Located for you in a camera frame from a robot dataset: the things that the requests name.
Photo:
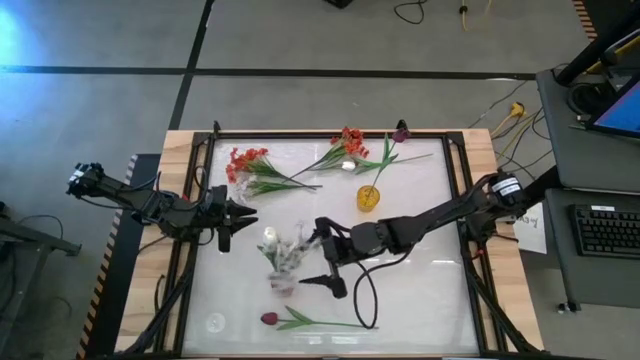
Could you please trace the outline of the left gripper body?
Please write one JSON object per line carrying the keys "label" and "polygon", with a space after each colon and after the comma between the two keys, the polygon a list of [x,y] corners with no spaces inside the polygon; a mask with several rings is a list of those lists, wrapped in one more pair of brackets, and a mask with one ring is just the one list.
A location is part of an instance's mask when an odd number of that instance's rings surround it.
{"label": "left gripper body", "polygon": [[228,253],[231,247],[231,220],[227,211],[227,186],[213,186],[205,196],[199,220],[202,228],[218,235],[218,249]]}

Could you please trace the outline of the black panel striped edge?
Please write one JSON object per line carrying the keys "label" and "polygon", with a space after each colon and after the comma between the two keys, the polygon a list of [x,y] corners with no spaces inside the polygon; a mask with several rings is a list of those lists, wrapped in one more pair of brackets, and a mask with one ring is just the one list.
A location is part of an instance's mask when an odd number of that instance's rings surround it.
{"label": "black panel striped edge", "polygon": [[74,360],[129,348],[151,321],[155,279],[142,278],[138,267],[145,234],[155,231],[128,211],[114,213]]}

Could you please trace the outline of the yellow textured glass vase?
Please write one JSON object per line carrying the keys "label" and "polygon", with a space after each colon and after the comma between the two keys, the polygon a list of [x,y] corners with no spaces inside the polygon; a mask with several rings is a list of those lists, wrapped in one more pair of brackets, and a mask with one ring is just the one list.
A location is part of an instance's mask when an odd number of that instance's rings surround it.
{"label": "yellow textured glass vase", "polygon": [[361,212],[371,212],[380,201],[379,190],[372,185],[365,185],[358,189],[356,193],[356,205]]}

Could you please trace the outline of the grey metal stand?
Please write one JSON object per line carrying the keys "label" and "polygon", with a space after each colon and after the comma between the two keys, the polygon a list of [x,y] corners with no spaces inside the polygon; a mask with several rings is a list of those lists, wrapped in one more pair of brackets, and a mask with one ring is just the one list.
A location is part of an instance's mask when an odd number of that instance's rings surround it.
{"label": "grey metal stand", "polygon": [[[51,219],[59,228],[50,235],[27,226],[29,220]],[[14,220],[0,201],[0,358],[9,346],[12,333],[24,328],[20,319],[29,302],[32,288],[38,282],[53,251],[77,256],[82,246],[64,238],[64,226],[53,215],[37,214]]]}

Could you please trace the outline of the white flower bunch green leaves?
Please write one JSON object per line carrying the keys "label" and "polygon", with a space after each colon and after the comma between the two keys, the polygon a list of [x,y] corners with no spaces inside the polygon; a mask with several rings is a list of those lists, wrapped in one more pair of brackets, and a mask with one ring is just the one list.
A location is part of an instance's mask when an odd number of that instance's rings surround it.
{"label": "white flower bunch green leaves", "polygon": [[297,182],[269,181],[256,175],[240,176],[233,185],[236,195],[243,199],[255,198],[261,195],[288,190],[318,190],[321,185],[307,185]]}

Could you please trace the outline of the dark red tulip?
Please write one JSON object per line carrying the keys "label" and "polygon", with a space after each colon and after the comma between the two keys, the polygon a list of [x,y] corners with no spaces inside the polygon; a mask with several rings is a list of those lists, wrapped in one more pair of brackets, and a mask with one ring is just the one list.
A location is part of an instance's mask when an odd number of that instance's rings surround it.
{"label": "dark red tulip", "polygon": [[363,324],[314,320],[290,306],[286,306],[285,310],[289,317],[282,317],[277,312],[267,312],[261,315],[260,321],[264,325],[275,326],[277,331],[291,330],[305,326],[338,326],[367,330],[376,329],[376,326],[367,326]]}

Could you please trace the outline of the orange flower bunch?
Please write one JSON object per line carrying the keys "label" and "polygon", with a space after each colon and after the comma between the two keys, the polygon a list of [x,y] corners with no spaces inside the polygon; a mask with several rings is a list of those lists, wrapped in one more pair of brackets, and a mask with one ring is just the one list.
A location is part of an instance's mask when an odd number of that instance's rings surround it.
{"label": "orange flower bunch", "polygon": [[268,155],[267,148],[249,148],[240,152],[234,147],[230,153],[230,162],[225,168],[228,182],[234,185],[240,176],[256,175],[269,181],[302,183],[279,171],[269,161]]}
{"label": "orange flower bunch", "polygon": [[308,171],[342,170],[340,165],[352,158],[366,160],[370,151],[364,146],[363,142],[364,135],[359,129],[344,127],[340,136],[331,138],[330,148],[319,160],[291,175],[290,178],[293,179]]}

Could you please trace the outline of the laptop with blue screen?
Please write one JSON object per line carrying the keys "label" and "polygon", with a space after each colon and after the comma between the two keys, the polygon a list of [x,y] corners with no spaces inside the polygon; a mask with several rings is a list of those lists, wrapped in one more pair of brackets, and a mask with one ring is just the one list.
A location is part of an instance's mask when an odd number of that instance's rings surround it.
{"label": "laptop with blue screen", "polygon": [[640,73],[586,123],[588,130],[640,139]]}

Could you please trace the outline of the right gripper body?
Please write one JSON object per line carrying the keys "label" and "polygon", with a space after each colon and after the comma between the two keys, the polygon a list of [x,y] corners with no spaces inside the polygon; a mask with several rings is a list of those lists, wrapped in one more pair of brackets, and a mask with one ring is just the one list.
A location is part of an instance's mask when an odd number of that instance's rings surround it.
{"label": "right gripper body", "polygon": [[339,268],[357,260],[349,229],[341,225],[322,225],[322,250],[331,278],[339,278]]}

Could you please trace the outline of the white patterned flower bunch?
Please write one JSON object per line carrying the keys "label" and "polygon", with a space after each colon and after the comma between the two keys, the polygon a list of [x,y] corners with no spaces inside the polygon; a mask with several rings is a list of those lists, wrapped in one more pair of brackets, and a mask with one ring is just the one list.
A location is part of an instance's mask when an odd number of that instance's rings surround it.
{"label": "white patterned flower bunch", "polygon": [[262,256],[269,262],[272,268],[270,273],[289,272],[293,274],[301,266],[303,259],[319,248],[319,246],[308,248],[305,245],[305,241],[310,237],[314,229],[310,229],[304,221],[299,221],[295,225],[295,230],[295,237],[284,236],[276,230],[279,238],[276,246],[265,247],[263,239],[262,243],[256,246]]}

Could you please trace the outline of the white paper sheet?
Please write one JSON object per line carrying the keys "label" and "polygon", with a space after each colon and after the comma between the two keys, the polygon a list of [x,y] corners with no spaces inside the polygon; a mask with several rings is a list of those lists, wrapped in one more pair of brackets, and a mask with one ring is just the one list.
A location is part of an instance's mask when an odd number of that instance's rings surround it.
{"label": "white paper sheet", "polygon": [[547,254],[543,204],[532,206],[513,224],[520,250]]}

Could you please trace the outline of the black keyboard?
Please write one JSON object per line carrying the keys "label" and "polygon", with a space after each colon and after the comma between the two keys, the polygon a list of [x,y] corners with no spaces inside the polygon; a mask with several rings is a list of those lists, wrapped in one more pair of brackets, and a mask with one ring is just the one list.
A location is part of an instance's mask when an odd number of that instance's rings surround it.
{"label": "black keyboard", "polygon": [[640,211],[570,205],[568,216],[581,256],[640,259]]}

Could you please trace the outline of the purple tulip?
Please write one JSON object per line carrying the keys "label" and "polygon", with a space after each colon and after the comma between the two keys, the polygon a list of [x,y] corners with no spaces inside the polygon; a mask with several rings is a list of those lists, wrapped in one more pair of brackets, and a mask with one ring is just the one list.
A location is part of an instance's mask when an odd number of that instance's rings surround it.
{"label": "purple tulip", "polygon": [[372,183],[373,186],[375,186],[376,183],[378,182],[378,179],[380,178],[380,175],[382,174],[382,172],[394,160],[394,155],[392,154],[392,151],[394,150],[395,146],[398,143],[403,143],[410,136],[411,136],[411,133],[410,133],[410,131],[408,130],[407,127],[399,127],[399,128],[396,129],[396,131],[393,133],[393,135],[390,138],[385,137],[385,143],[384,143],[384,148],[383,148],[383,157],[382,157],[381,165],[378,168],[378,172],[376,174],[376,177],[375,177],[375,179],[374,179],[374,181]]}

